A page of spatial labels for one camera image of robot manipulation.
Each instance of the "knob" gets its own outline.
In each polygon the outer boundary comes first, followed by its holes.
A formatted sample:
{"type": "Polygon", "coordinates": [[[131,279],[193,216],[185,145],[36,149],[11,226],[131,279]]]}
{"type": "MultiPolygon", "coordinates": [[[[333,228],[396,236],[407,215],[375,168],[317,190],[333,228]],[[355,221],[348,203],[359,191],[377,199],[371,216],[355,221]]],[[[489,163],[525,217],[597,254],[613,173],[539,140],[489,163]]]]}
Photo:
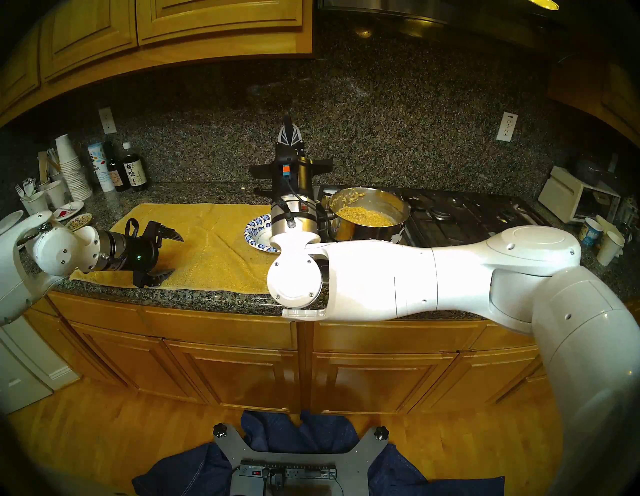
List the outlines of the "knob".
{"type": "Polygon", "coordinates": [[[385,426],[376,427],[376,431],[373,435],[378,441],[386,441],[389,439],[389,431],[385,426]]]}
{"type": "Polygon", "coordinates": [[[217,438],[221,438],[227,435],[227,426],[224,424],[216,424],[213,427],[213,435],[217,438]]]}

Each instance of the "plate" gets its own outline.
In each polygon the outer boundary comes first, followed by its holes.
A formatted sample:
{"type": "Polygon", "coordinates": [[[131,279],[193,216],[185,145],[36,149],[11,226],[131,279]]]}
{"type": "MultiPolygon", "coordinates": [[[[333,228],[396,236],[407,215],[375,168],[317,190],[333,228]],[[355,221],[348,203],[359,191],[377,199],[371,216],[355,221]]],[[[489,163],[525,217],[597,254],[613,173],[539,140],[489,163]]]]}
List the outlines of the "plate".
{"type": "Polygon", "coordinates": [[[82,207],[84,207],[84,202],[71,202],[71,203],[62,205],[58,210],[53,212],[53,218],[58,222],[63,221],[65,219],[69,219],[74,215],[76,215],[82,207]]]}
{"type": "Polygon", "coordinates": [[[82,214],[76,217],[75,219],[71,219],[69,222],[67,222],[65,227],[71,231],[77,231],[81,227],[84,227],[87,224],[89,224],[92,218],[93,216],[91,214],[82,214]]]}
{"type": "Polygon", "coordinates": [[[271,214],[256,217],[244,228],[244,240],[256,250],[268,253],[280,253],[278,248],[269,244],[271,237],[271,214]]]}
{"type": "Polygon", "coordinates": [[[4,219],[0,220],[0,234],[10,230],[16,222],[22,219],[23,214],[24,210],[16,210],[15,212],[11,212],[4,219]]]}

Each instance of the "yellow towel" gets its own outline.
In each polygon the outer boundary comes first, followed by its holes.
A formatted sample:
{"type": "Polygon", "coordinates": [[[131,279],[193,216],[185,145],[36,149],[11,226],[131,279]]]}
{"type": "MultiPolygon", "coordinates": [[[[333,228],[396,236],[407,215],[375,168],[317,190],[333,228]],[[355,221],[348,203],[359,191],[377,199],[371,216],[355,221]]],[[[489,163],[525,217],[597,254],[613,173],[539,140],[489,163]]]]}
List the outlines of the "yellow towel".
{"type": "MultiPolygon", "coordinates": [[[[244,228],[268,205],[141,204],[111,228],[124,234],[127,219],[135,217],[142,235],[150,220],[175,229],[184,243],[163,239],[156,269],[175,272],[160,289],[196,289],[267,293],[267,270],[277,254],[256,250],[244,240],[244,228]]],[[[72,280],[115,287],[134,287],[132,273],[76,270],[72,280]]]]}

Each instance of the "wooden cabinet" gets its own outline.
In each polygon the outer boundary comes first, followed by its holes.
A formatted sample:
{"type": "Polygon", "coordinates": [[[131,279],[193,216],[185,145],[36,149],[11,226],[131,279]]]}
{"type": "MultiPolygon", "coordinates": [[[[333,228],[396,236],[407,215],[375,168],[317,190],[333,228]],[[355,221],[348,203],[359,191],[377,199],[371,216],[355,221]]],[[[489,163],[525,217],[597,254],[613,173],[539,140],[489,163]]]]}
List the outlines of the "wooden cabinet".
{"type": "Polygon", "coordinates": [[[131,388],[192,403],[204,403],[162,339],[83,324],[73,324],[73,328],[131,388]]]}
{"type": "Polygon", "coordinates": [[[453,412],[495,403],[538,366],[536,346],[464,351],[411,413],[453,412]]]}
{"type": "Polygon", "coordinates": [[[40,86],[37,24],[14,48],[0,70],[0,112],[40,86]]]}
{"type": "Polygon", "coordinates": [[[468,349],[488,321],[317,323],[314,351],[434,353],[468,349]]]}
{"type": "Polygon", "coordinates": [[[547,377],[547,371],[538,359],[538,367],[528,374],[522,381],[513,387],[507,394],[502,396],[499,404],[522,404],[530,403],[536,398],[552,397],[553,391],[547,377]]]}
{"type": "Polygon", "coordinates": [[[297,352],[165,342],[209,403],[283,413],[300,410],[297,352]]]}
{"type": "Polygon", "coordinates": [[[302,26],[302,0],[137,0],[140,44],[230,29],[302,26]]]}
{"type": "Polygon", "coordinates": [[[640,147],[639,92],[620,66],[569,57],[553,66],[547,95],[596,116],[640,147]]]}
{"type": "Polygon", "coordinates": [[[74,372],[109,384],[124,385],[60,318],[31,309],[25,312],[24,318],[74,372]]]}
{"type": "Polygon", "coordinates": [[[153,336],[222,346],[298,349],[296,323],[281,317],[154,307],[142,307],[142,311],[153,336]]]}
{"type": "Polygon", "coordinates": [[[318,413],[406,413],[455,356],[314,353],[311,409],[318,413]]]}
{"type": "Polygon", "coordinates": [[[42,22],[42,79],[137,44],[135,0],[65,0],[42,22]]]}
{"type": "Polygon", "coordinates": [[[0,126],[62,93],[128,72],[229,57],[310,56],[313,4],[65,0],[0,72],[0,126]]]}
{"type": "Polygon", "coordinates": [[[53,308],[53,306],[49,302],[49,299],[46,296],[44,296],[43,298],[40,298],[38,301],[36,301],[31,306],[31,308],[33,308],[33,310],[38,310],[39,312],[42,312],[43,314],[53,315],[54,317],[58,317],[58,313],[57,313],[56,309],[53,308]]]}
{"type": "Polygon", "coordinates": [[[533,346],[536,343],[533,336],[509,331],[493,322],[485,322],[485,328],[471,345],[471,349],[519,348],[521,346],[533,346]]]}
{"type": "Polygon", "coordinates": [[[139,305],[95,300],[53,291],[49,293],[49,298],[60,314],[70,322],[133,334],[149,334],[140,316],[139,305]]]}

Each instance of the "stove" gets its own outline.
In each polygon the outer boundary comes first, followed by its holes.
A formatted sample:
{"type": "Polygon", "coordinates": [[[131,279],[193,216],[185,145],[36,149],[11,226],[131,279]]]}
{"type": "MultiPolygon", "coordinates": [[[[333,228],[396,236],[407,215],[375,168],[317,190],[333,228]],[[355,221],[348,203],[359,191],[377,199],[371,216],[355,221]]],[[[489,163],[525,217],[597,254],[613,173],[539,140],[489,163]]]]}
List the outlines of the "stove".
{"type": "MultiPolygon", "coordinates": [[[[323,206],[332,194],[350,186],[323,184],[314,188],[314,196],[323,206]]],[[[550,224],[517,196],[460,193],[412,188],[379,188],[400,196],[411,207],[401,244],[425,248],[478,243],[521,225],[550,224]]],[[[326,230],[320,225],[321,241],[326,230]]]]}

